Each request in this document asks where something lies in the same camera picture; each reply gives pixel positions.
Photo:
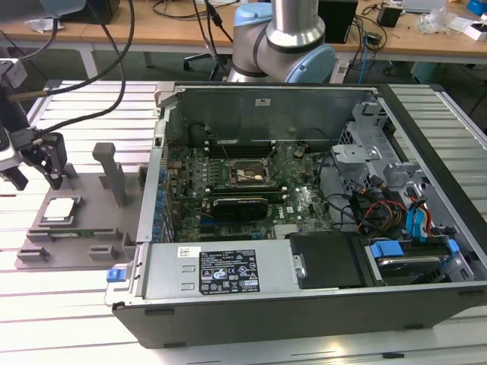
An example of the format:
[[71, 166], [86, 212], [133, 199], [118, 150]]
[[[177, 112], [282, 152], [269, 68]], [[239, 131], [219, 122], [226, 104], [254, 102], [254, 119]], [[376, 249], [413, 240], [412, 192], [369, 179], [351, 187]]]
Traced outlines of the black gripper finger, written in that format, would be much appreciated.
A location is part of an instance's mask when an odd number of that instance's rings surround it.
[[52, 132], [35, 140], [33, 166], [41, 172], [52, 189], [61, 187], [62, 173], [67, 162], [64, 137], [61, 133]]
[[28, 184], [27, 177], [17, 167], [2, 170], [1, 177], [9, 181], [18, 191], [23, 191]]

